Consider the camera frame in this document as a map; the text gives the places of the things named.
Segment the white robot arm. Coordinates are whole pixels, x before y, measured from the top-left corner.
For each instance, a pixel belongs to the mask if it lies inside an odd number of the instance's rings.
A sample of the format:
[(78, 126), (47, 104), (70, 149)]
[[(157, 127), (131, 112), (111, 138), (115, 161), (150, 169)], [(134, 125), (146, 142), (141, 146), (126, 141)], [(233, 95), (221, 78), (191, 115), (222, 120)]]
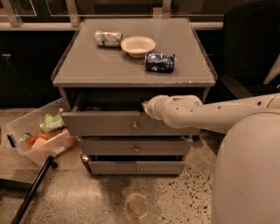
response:
[(144, 112), (174, 129), (222, 133), (213, 175), (212, 224), (280, 224), (280, 95), (204, 104), (159, 95)]

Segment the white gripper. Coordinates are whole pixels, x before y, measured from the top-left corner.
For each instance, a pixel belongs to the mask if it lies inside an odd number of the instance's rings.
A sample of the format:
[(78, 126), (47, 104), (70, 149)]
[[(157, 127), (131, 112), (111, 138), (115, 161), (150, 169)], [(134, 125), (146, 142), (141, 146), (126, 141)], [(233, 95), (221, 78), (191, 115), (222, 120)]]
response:
[(162, 111), (168, 99), (168, 95), (158, 95), (148, 101), (142, 101), (143, 111), (151, 118), (161, 120)]

